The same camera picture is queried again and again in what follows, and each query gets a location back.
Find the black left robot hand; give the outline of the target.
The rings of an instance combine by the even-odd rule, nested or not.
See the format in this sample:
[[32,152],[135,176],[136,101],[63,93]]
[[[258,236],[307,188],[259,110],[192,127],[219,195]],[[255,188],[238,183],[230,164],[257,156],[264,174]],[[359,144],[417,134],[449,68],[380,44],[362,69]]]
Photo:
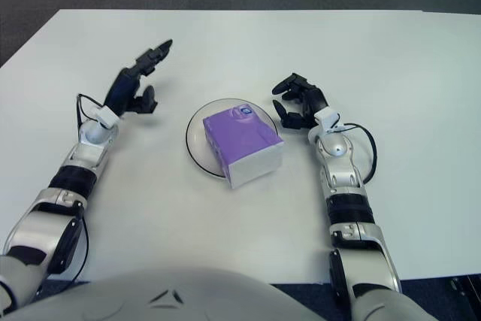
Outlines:
[[169,39],[155,49],[148,49],[135,60],[131,68],[123,68],[109,89],[104,106],[118,117],[126,112],[152,114],[158,104],[155,90],[153,86],[148,86],[142,95],[136,96],[140,79],[156,70],[156,66],[168,56],[172,44],[173,41]]

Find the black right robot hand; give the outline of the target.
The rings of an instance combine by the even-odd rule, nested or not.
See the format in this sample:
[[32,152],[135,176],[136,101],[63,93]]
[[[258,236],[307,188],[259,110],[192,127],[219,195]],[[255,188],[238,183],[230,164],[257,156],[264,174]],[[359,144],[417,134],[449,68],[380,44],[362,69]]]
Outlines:
[[273,100],[281,125],[286,129],[313,128],[316,125],[315,113],[328,106],[322,90],[296,73],[279,82],[271,93],[281,95],[284,101],[294,101],[301,106],[300,113],[288,112],[279,101]]

